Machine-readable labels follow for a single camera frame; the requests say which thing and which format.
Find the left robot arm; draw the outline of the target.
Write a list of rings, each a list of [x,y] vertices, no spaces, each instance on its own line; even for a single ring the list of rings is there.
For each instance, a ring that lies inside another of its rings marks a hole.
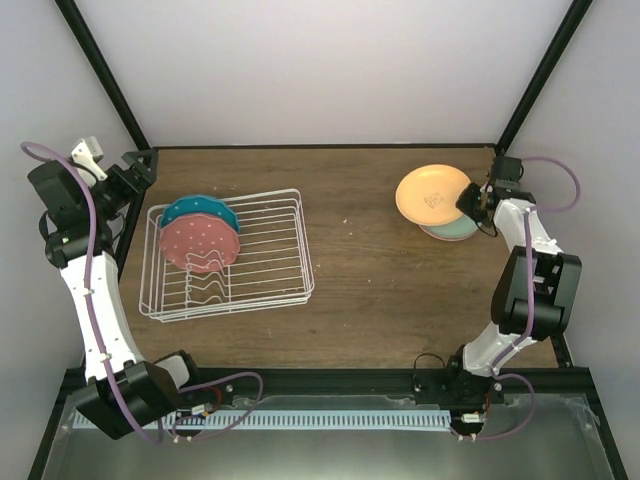
[[[158,153],[127,152],[126,169],[113,165],[103,173],[96,158],[82,145],[69,157],[46,150],[28,180],[45,205],[39,222],[45,256],[72,296],[83,337],[86,384],[72,398],[86,419],[117,440],[196,402],[205,381],[183,350],[145,360],[120,296],[109,223],[155,183]]]

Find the pink polka dot plate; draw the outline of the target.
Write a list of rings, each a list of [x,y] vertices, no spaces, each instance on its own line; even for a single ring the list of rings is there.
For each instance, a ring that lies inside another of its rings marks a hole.
[[[219,272],[240,253],[237,232],[209,214],[181,216],[161,230],[159,248],[165,259],[190,273]]]

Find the orange plate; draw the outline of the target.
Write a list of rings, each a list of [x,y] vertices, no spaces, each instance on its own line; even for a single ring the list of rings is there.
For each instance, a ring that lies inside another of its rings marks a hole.
[[[444,164],[426,165],[408,173],[398,184],[395,203],[410,222],[442,226],[463,216],[456,206],[471,179],[462,170]]]

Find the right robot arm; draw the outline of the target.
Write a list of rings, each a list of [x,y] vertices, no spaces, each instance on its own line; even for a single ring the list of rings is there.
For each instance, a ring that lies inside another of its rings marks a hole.
[[[502,236],[509,257],[482,333],[441,368],[412,372],[414,391],[429,393],[443,407],[480,403],[492,384],[509,379],[503,368],[516,354],[568,326],[582,262],[564,252],[543,226],[542,206],[521,185],[524,173],[523,160],[497,156],[485,185],[471,184],[457,199],[457,207],[477,225]]]

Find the mint green flower plate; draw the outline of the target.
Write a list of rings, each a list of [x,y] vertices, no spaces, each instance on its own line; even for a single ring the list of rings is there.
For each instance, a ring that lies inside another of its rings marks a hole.
[[[476,223],[466,215],[444,225],[420,225],[420,228],[433,238],[451,242],[468,239],[478,231]]]

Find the teal polka dot plate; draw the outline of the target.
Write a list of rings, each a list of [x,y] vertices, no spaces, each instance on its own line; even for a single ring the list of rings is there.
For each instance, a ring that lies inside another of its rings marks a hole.
[[[236,213],[222,200],[207,195],[188,195],[167,206],[160,227],[165,232],[183,235],[220,229],[224,233],[240,233]]]

